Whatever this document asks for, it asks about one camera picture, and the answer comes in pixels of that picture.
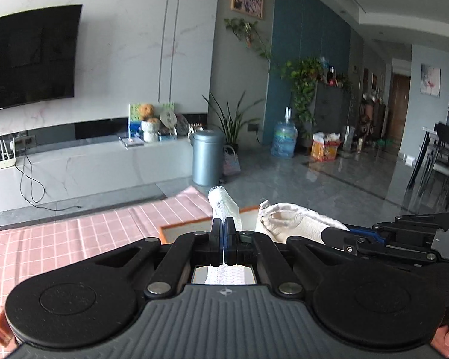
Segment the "person right hand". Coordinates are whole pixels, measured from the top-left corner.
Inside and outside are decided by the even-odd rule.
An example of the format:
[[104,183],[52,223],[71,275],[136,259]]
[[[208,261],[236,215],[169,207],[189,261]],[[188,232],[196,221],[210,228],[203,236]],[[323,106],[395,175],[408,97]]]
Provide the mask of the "person right hand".
[[449,358],[449,327],[440,327],[436,331],[431,346],[444,358]]

